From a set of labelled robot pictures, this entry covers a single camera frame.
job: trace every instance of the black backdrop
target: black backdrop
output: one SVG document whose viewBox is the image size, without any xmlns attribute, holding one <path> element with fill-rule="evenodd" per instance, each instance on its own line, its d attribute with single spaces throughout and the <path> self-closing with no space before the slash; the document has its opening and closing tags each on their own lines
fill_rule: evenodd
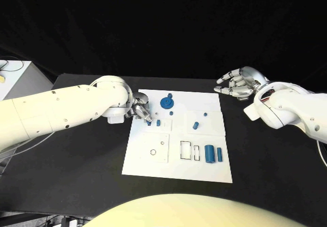
<svg viewBox="0 0 327 227">
<path fill-rule="evenodd" d="M 2 3 L 0 52 L 61 73 L 215 79 L 254 67 L 324 91 L 325 8 L 299 1 Z"/>
</svg>

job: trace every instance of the blue tube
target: blue tube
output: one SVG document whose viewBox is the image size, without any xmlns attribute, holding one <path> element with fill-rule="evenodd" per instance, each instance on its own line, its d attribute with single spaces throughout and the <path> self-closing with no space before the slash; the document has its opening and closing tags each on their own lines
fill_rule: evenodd
<svg viewBox="0 0 327 227">
<path fill-rule="evenodd" d="M 215 155 L 217 155 L 217 161 L 221 162 L 223 161 L 223 155 L 221 155 L 221 149 L 215 148 Z"/>
<path fill-rule="evenodd" d="M 192 129 L 197 129 L 198 122 L 194 122 Z"/>
<path fill-rule="evenodd" d="M 213 145 L 205 145 L 204 146 L 204 151 L 205 151 L 205 163 L 214 163 L 214 149 L 213 149 Z"/>
</svg>

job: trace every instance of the white board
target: white board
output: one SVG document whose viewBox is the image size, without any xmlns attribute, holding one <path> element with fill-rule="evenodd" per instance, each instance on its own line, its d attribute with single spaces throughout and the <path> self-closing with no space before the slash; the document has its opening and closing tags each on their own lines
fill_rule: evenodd
<svg viewBox="0 0 327 227">
<path fill-rule="evenodd" d="M 138 91 L 148 96 L 152 122 L 148 126 L 142 119 L 132 119 L 122 174 L 231 183 L 218 94 Z M 165 110 L 159 100 L 168 93 L 174 106 Z M 187 159 L 181 158 L 181 141 L 190 142 L 190 159 L 184 143 L 182 157 Z M 204 160 L 204 145 L 214 147 L 215 162 L 211 164 Z M 217 162 L 215 148 L 221 148 L 223 162 Z"/>
</svg>

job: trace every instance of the black table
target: black table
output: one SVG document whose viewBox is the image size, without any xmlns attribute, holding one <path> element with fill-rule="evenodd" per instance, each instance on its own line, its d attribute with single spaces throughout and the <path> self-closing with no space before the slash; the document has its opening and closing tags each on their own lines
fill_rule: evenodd
<svg viewBox="0 0 327 227">
<path fill-rule="evenodd" d="M 63 74 L 53 88 L 89 84 L 97 77 Z M 122 78 L 133 91 L 213 92 L 215 85 L 204 79 Z M 315 141 L 293 126 L 273 130 L 262 120 L 252 122 L 241 111 L 249 103 L 220 95 L 231 184 L 120 175 L 131 119 L 109 125 L 100 117 L 56 132 L 11 158 L 0 178 L 0 210 L 96 216 L 143 196 L 190 193 L 325 226 L 327 169 Z"/>
</svg>

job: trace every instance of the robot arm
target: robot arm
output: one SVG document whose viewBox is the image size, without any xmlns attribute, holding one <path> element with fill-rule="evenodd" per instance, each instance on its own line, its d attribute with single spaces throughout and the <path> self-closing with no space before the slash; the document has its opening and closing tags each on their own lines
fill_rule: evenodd
<svg viewBox="0 0 327 227">
<path fill-rule="evenodd" d="M 18 142 L 67 129 L 102 115 L 107 123 L 122 123 L 139 115 L 151 121 L 146 96 L 132 95 L 125 81 L 103 76 L 90 85 L 56 89 L 0 102 L 0 151 Z"/>
<path fill-rule="evenodd" d="M 247 100 L 254 93 L 253 103 L 243 109 L 250 120 L 260 118 L 269 127 L 295 125 L 306 136 L 327 143 L 327 94 L 312 94 L 298 85 L 270 82 L 250 67 L 230 71 L 218 80 L 230 78 L 228 88 L 214 91 Z"/>
</svg>

